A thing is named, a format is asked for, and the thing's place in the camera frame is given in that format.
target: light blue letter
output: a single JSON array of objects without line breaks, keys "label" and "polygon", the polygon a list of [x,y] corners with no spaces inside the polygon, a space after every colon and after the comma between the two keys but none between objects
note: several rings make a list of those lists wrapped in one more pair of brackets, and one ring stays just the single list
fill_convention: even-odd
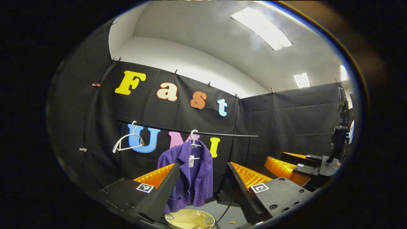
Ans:
[{"label": "light blue letter", "polygon": [[228,107],[228,104],[225,103],[224,99],[218,100],[219,104],[219,114],[223,117],[225,117],[228,113],[225,111],[225,107]]},{"label": "light blue letter", "polygon": [[[134,125],[128,124],[127,127],[129,128],[129,134],[133,133]],[[141,131],[144,129],[142,126],[137,126],[134,130],[134,134],[140,136]],[[157,137],[158,133],[161,131],[159,129],[154,128],[147,128],[150,131],[150,143],[149,145],[139,146],[133,148],[133,150],[140,152],[140,153],[149,153],[155,150],[157,146]],[[129,146],[133,147],[136,145],[140,145],[140,138],[134,135],[129,136]]]}]

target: purple jacket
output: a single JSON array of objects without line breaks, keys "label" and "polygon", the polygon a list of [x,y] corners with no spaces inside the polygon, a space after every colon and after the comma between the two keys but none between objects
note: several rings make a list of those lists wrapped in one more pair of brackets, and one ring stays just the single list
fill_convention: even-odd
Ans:
[{"label": "purple jacket", "polygon": [[[177,212],[187,205],[200,207],[205,205],[205,199],[213,196],[212,155],[199,140],[195,144],[203,147],[191,148],[192,140],[177,145],[161,154],[157,169],[172,163],[179,164],[180,175],[174,190],[165,205],[163,213]],[[195,158],[193,167],[189,167],[189,156]]]}]

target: floor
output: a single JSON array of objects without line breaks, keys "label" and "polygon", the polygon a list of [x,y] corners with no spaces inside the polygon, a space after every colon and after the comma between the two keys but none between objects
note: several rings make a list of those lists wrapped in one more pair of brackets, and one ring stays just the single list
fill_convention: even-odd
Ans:
[{"label": "floor", "polygon": [[[194,207],[194,206],[186,207],[186,209],[196,209],[196,210],[207,212],[210,215],[212,215],[213,217],[215,217],[216,220],[218,220],[223,215],[226,208],[227,208],[226,205],[218,204],[218,203],[216,203],[216,201],[205,204],[202,207]],[[218,229],[235,229],[246,223],[247,222],[246,222],[245,216],[243,215],[242,210],[239,207],[230,206],[229,210],[223,216],[221,221],[218,222],[218,225],[219,225]],[[160,229],[168,229],[168,226],[166,224],[162,224],[159,222],[156,222],[151,225],[155,226],[157,228],[160,228]]]}]

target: white hanger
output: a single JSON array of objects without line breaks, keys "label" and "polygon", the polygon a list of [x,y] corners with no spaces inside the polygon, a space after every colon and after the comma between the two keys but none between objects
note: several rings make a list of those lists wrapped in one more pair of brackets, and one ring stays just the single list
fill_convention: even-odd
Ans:
[{"label": "white hanger", "polygon": [[197,145],[197,144],[195,144],[195,139],[194,139],[194,132],[198,132],[197,130],[193,130],[193,131],[191,131],[191,138],[192,138],[192,144],[191,144],[191,146],[192,146],[192,148],[195,148],[195,147],[203,147],[203,146],[201,146],[201,145]]},{"label": "white hanger", "polygon": [[[133,149],[133,148],[140,147],[140,146],[143,146],[143,145],[144,145],[143,139],[142,139],[140,136],[134,134],[134,130],[135,130],[135,129],[136,129],[136,126],[134,126],[134,129],[133,129],[133,133],[132,133],[132,134],[127,134],[127,135],[121,137],[121,138],[119,139],[119,141],[116,142],[116,144],[115,144],[114,147],[113,147],[113,153],[116,153],[116,150],[118,150],[118,151],[128,150],[128,149]],[[123,138],[125,138],[125,137],[127,137],[127,136],[132,136],[132,135],[137,136],[137,137],[140,138],[140,145],[122,149],[122,140],[123,140]]]}]

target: clothing tag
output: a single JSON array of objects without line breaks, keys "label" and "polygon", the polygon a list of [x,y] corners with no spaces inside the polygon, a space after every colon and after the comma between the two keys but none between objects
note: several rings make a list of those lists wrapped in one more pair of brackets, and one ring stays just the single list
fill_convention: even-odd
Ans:
[{"label": "clothing tag", "polygon": [[194,155],[189,156],[189,167],[194,167]]}]

